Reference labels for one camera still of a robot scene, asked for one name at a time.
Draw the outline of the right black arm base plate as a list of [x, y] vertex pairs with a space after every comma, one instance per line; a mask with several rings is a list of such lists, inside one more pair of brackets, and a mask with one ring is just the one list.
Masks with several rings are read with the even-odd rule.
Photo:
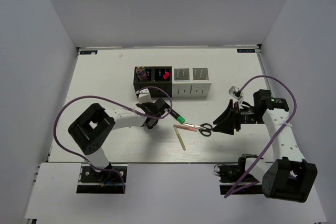
[[[219, 163], [213, 167], [214, 175], [219, 178], [220, 194], [225, 195], [244, 173], [239, 169], [238, 164]], [[262, 195], [261, 183], [235, 192], [234, 195]]]

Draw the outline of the pink cap black highlighter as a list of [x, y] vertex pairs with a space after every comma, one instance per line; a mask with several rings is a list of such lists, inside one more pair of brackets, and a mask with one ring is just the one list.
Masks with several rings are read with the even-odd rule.
[[168, 80], [170, 78], [170, 73], [169, 72], [165, 72], [165, 74], [163, 75], [163, 79], [164, 80]]

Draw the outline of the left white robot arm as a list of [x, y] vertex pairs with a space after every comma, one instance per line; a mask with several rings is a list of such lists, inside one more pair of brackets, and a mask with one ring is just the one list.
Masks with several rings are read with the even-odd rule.
[[155, 102], [137, 104], [145, 115], [127, 110], [112, 109], [106, 111], [100, 104], [88, 107], [68, 128], [68, 133], [80, 147], [85, 158], [94, 166], [93, 176], [101, 182], [110, 178], [111, 168], [102, 145], [111, 131], [126, 127], [153, 128], [158, 118], [168, 111], [170, 106], [161, 98]]

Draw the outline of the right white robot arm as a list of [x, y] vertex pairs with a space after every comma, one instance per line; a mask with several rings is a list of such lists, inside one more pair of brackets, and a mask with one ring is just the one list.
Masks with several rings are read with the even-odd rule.
[[226, 110], [213, 122], [214, 132], [233, 135], [243, 124], [264, 124], [269, 136], [274, 137], [271, 147], [273, 163], [266, 163], [263, 158], [254, 166], [257, 155], [243, 154], [237, 165], [219, 165], [220, 190], [226, 194], [228, 185], [239, 182], [259, 182], [255, 189], [246, 188], [242, 193], [262, 193], [267, 198], [304, 203], [317, 176], [317, 167], [306, 161], [292, 128], [286, 124], [289, 107], [283, 98], [272, 97], [270, 90], [260, 89], [253, 94], [254, 104], [229, 101]]

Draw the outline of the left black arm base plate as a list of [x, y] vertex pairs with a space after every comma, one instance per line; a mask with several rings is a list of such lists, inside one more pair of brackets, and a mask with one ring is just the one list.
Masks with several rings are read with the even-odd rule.
[[127, 180], [127, 165], [110, 165], [117, 171], [115, 172], [98, 172], [89, 165], [82, 165], [77, 184], [77, 194], [124, 194]]

